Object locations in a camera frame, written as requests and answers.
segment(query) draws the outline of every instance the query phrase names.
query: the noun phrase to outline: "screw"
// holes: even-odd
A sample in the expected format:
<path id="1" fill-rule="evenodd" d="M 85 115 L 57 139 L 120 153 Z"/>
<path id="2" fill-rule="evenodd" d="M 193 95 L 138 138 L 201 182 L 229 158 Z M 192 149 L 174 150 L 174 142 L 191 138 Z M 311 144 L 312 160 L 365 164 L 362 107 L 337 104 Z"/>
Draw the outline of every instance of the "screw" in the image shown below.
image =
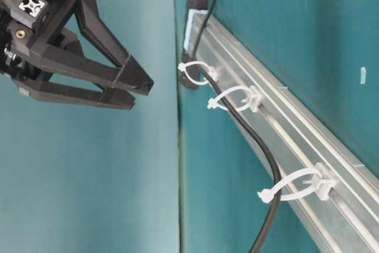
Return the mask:
<path id="1" fill-rule="evenodd" d="M 19 39 L 23 39 L 26 37 L 26 32 L 24 30 L 18 30 L 16 32 L 16 36 L 19 38 Z"/>
<path id="2" fill-rule="evenodd" d="M 28 78 L 25 74 L 20 74 L 20 76 L 18 77 L 21 81 L 26 81 Z"/>

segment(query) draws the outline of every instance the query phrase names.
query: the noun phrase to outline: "gripper jaw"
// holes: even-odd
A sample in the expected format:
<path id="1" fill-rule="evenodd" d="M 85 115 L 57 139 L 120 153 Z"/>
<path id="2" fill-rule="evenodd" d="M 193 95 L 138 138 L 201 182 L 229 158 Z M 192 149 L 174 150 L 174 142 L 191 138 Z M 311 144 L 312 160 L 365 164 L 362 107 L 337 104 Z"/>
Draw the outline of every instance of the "gripper jaw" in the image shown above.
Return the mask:
<path id="1" fill-rule="evenodd" d="M 3 7 L 3 14 L 6 12 L 10 19 L 7 35 L 11 40 L 3 54 L 0 50 L 0 72 L 11 77 L 20 93 L 38 101 L 124 110 L 131 109 L 135 103 L 129 92 L 149 94 L 154 82 L 102 22 L 96 0 L 49 1 L 47 8 L 42 8 L 46 9 L 43 13 L 48 19 L 36 21 L 36 26 L 30 25 L 29 11 L 18 7 L 18 12 L 25 16 L 25 21 L 20 21 L 8 13 L 15 7 Z M 77 35 L 64 28 L 72 15 L 76 16 L 82 35 L 114 67 L 84 56 Z M 55 73 L 91 82 L 99 91 L 53 83 L 51 78 Z"/>

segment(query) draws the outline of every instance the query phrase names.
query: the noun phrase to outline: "black cable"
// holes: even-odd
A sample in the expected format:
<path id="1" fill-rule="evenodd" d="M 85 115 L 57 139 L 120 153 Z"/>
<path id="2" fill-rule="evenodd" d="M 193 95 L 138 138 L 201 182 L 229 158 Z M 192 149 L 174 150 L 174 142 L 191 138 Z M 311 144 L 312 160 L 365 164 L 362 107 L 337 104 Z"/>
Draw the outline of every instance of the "black cable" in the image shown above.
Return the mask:
<path id="1" fill-rule="evenodd" d="M 208 20 L 213 13 L 214 6 L 216 4 L 216 0 L 212 0 L 211 7 L 208 11 L 207 16 L 205 17 L 201 28 L 199 30 L 199 33 L 196 38 L 196 42 L 194 45 L 194 50 L 192 52 L 192 58 L 196 58 L 196 52 L 201 40 L 201 36 L 203 35 L 204 29 L 208 23 Z M 217 83 L 213 80 L 213 78 L 201 67 L 198 66 L 200 72 L 205 76 L 205 78 L 209 81 L 210 85 L 213 87 L 217 95 L 220 95 L 222 93 L 220 87 L 217 85 Z M 225 105 L 225 107 L 230 111 L 232 116 L 238 121 L 238 123 L 247 131 L 247 133 L 252 137 L 252 139 L 258 144 L 264 155 L 266 156 L 266 159 L 271 167 L 271 171 L 274 176 L 274 184 L 278 183 L 281 180 L 281 174 L 279 166 L 272 155 L 271 151 L 267 147 L 266 143 L 263 141 L 263 139 L 254 131 L 254 129 L 249 125 L 249 123 L 236 111 L 234 106 L 229 102 L 228 99 L 222 98 L 222 102 Z M 274 200 L 271 203 L 270 210 L 268 211 L 268 214 L 266 216 L 266 219 L 264 221 L 264 224 L 261 227 L 261 230 L 259 231 L 259 234 L 257 238 L 255 239 L 255 242 L 253 243 L 249 253 L 257 253 L 261 250 L 269 231 L 272 227 L 272 224 L 274 222 L 274 219 L 276 217 L 276 214 L 279 209 L 280 205 L 280 197 L 281 197 L 281 191 L 276 193 Z"/>

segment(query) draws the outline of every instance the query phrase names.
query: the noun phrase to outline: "white zip tie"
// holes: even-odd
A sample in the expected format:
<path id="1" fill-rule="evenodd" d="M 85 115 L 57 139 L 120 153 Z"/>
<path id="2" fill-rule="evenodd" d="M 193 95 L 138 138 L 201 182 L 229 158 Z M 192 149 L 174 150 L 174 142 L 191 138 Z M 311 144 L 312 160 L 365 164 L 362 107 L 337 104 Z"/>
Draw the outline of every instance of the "white zip tie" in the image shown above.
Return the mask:
<path id="1" fill-rule="evenodd" d="M 178 69 L 181 72 L 184 72 L 185 75 L 187 76 L 188 80 L 191 81 L 193 84 L 196 84 L 196 85 L 199 85 L 199 86 L 203 86 L 203 85 L 207 85 L 209 83 L 209 81 L 206 80 L 206 79 L 204 81 L 202 81 L 202 82 L 193 80 L 190 77 L 190 75 L 188 74 L 188 72 L 187 72 L 187 68 L 190 67 L 190 66 L 192 66 L 192 65 L 203 65 L 203 66 L 205 66 L 208 69 L 208 74 L 212 77 L 212 79 L 214 81 L 217 82 L 217 73 L 216 73 L 216 71 L 214 70 L 214 68 L 212 68 L 211 66 L 209 66 L 205 62 L 195 61 L 195 62 L 188 62 L 188 63 L 180 63 L 179 66 L 178 66 Z"/>
<path id="2" fill-rule="evenodd" d="M 326 201 L 329 198 L 329 192 L 335 186 L 336 181 L 333 179 L 323 179 L 323 176 L 320 172 L 321 168 L 322 164 L 317 164 L 316 168 L 298 170 L 291 175 L 283 178 L 271 189 L 264 189 L 263 191 L 258 192 L 258 196 L 264 203 L 268 204 L 274 199 L 276 193 L 279 192 L 280 189 L 289 185 L 289 183 L 292 183 L 294 180 L 299 179 L 303 176 L 313 175 L 313 178 L 310 181 L 303 181 L 303 184 L 310 184 L 308 188 L 293 194 L 282 195 L 280 200 L 293 201 L 316 193 L 321 201 Z"/>
<path id="3" fill-rule="evenodd" d="M 221 108 L 222 110 L 228 111 L 228 109 L 225 106 L 219 104 L 219 101 L 225 96 L 229 95 L 230 93 L 235 92 L 235 91 L 240 91 L 240 90 L 246 91 L 248 93 L 248 96 L 246 99 L 242 100 L 242 103 L 246 103 L 246 104 L 240 108 L 236 108 L 236 111 L 242 112 L 251 108 L 251 110 L 254 113 L 258 112 L 258 108 L 260 104 L 262 103 L 264 96 L 260 91 L 258 91 L 257 87 L 255 86 L 251 86 L 250 88 L 246 86 L 236 86 L 236 87 L 229 88 L 228 90 L 225 90 L 224 92 L 222 92 L 216 98 L 211 98 L 208 102 L 207 108 L 208 109 Z"/>

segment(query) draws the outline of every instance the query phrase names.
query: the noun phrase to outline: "cable tie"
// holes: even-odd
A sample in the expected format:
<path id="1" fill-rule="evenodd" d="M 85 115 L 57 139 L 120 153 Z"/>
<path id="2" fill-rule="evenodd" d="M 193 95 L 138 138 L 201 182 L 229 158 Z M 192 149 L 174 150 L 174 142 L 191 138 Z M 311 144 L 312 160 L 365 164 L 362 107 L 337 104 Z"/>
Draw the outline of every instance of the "cable tie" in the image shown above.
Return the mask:
<path id="1" fill-rule="evenodd" d="M 209 83 L 209 81 L 205 79 L 204 81 L 200 82 L 200 81 L 196 81 L 196 80 L 192 79 L 187 72 L 187 68 L 192 66 L 192 65 L 203 65 L 203 66 L 205 66 L 208 69 L 208 74 L 213 78 L 214 81 L 217 82 L 218 76 L 217 76 L 216 71 L 214 70 L 213 67 L 209 66 L 205 62 L 195 61 L 195 62 L 188 62 L 188 63 L 180 63 L 178 66 L 178 69 L 181 72 L 184 72 L 185 75 L 187 76 L 188 80 L 191 81 L 193 84 L 196 84 L 199 86 L 204 86 L 204 85 L 207 85 Z"/>

